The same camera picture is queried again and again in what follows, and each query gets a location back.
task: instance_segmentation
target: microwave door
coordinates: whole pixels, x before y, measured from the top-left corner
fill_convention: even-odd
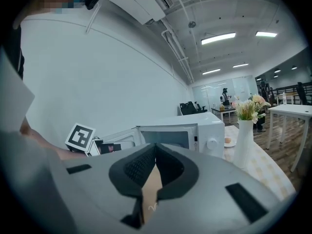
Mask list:
[[[132,146],[139,146],[142,144],[140,134],[138,128],[131,128],[129,130],[116,133],[113,135],[105,136],[100,138],[104,142],[123,142],[123,141],[130,141],[132,142]]]
[[[142,143],[164,143],[198,151],[197,125],[138,127]]]

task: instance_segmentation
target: wooden floor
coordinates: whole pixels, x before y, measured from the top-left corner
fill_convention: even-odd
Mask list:
[[[227,114],[224,114],[223,117],[225,126],[234,125],[239,128],[237,124],[237,116],[235,115],[235,113],[231,114],[231,124],[229,124],[229,118]],[[273,134],[269,150],[266,149],[266,144],[269,136],[270,112],[266,115],[265,123],[263,124],[263,129],[266,130],[266,132],[258,133],[257,130],[254,130],[253,139],[279,165],[279,167],[290,179],[295,189],[298,191],[300,189],[302,179],[305,176],[306,168],[309,165],[310,161],[312,147],[312,121],[310,120],[305,149],[303,151],[297,169],[293,173],[290,172],[290,169],[299,150],[301,137],[303,135],[304,121],[288,117],[285,140],[283,143],[280,143],[280,138],[282,135],[282,124],[283,117],[274,115]]]

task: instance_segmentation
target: microwave knob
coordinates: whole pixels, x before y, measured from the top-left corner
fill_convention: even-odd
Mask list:
[[[218,142],[215,138],[210,138],[207,140],[207,147],[209,150],[214,150],[218,145]]]

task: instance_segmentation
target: plate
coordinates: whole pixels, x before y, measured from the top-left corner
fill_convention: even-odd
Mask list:
[[[231,138],[230,143],[224,143],[224,147],[233,147],[235,145],[236,145],[236,141],[234,141],[232,138]]]

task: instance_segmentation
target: railing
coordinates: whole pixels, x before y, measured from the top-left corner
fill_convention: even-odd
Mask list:
[[[303,83],[302,85],[304,87],[308,102],[312,103],[312,82]],[[283,92],[285,92],[285,93],[297,92],[296,87],[297,87],[297,85],[283,87],[283,88],[276,88],[276,89],[273,89],[273,94],[274,94],[275,98],[277,99],[276,95],[280,95]],[[291,102],[292,101],[290,99],[287,99],[287,104],[288,103],[291,104]],[[299,96],[294,96],[293,103],[294,104],[300,104]]]

